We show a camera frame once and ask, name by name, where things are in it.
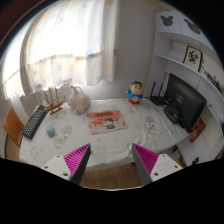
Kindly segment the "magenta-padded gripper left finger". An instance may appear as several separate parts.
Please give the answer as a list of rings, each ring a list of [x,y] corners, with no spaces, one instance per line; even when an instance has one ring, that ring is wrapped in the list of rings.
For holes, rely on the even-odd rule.
[[[91,146],[86,144],[65,156],[55,155],[42,169],[79,185],[90,155]]]

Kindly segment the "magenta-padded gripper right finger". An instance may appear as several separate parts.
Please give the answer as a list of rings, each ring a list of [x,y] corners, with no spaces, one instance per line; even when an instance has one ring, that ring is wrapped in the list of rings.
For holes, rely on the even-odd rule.
[[[166,177],[182,169],[167,154],[156,154],[135,143],[132,144],[132,155],[143,185]]]

